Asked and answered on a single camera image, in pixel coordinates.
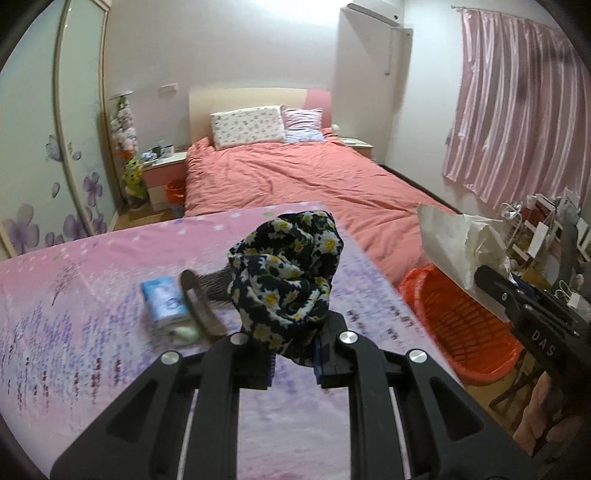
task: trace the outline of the metal screw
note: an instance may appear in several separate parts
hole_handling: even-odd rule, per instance
[[[160,357],[161,362],[164,365],[174,365],[176,362],[180,360],[180,355],[177,352],[169,351],[162,354]]]
[[[423,364],[427,361],[427,354],[425,352],[423,352],[422,350],[411,350],[411,352],[408,354],[408,357],[410,358],[411,362],[414,362],[416,364]]]
[[[247,341],[248,335],[242,332],[234,333],[234,335],[230,337],[230,343],[233,345],[244,345]]]
[[[355,343],[357,340],[359,339],[359,337],[357,336],[357,334],[355,332],[343,332],[339,335],[339,340],[343,343],[346,343],[347,345],[350,345],[351,343]]]

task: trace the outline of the pillow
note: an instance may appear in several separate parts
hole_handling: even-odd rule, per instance
[[[216,150],[261,142],[285,143],[279,105],[212,113]]]
[[[324,142],[322,134],[322,108],[303,110],[300,108],[281,108],[285,126],[286,143]]]

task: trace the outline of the wardrobe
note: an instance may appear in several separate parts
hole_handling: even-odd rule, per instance
[[[105,233],[115,219],[108,11],[102,0],[54,0],[0,72],[0,260]]]

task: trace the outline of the curtain rod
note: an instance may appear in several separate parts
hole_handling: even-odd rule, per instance
[[[559,32],[563,33],[560,28],[551,27],[550,25],[547,25],[545,23],[536,22],[535,20],[532,20],[531,18],[520,17],[519,15],[508,14],[507,12],[499,12],[498,10],[490,10],[490,9],[487,9],[487,8],[460,7],[458,5],[450,5],[450,7],[453,10],[462,10],[462,9],[466,9],[466,10],[478,10],[480,12],[490,12],[490,13],[493,13],[493,14],[507,15],[508,17],[520,18],[520,19],[525,20],[527,22],[532,22],[532,23],[535,23],[535,24],[538,24],[538,25],[542,25],[543,27],[546,27],[546,28],[549,28],[551,30],[556,30],[556,31],[559,31]]]

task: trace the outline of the cup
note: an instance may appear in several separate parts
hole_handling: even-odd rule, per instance
[[[164,158],[170,158],[174,155],[174,145],[166,145],[166,147],[164,147],[164,152],[162,154],[162,156]]]

